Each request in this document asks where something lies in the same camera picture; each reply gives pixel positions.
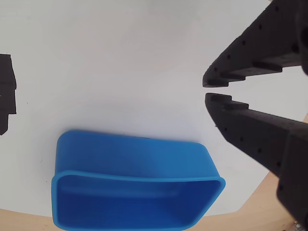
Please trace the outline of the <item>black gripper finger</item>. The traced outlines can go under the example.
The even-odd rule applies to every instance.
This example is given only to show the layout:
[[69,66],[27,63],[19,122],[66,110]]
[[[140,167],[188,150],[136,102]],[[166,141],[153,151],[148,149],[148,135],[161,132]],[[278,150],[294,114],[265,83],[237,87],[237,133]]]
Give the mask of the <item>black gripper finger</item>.
[[227,87],[246,77],[301,66],[298,19],[301,0],[274,0],[211,64],[203,87]]
[[207,93],[206,108],[224,139],[278,177],[308,175],[308,125]]

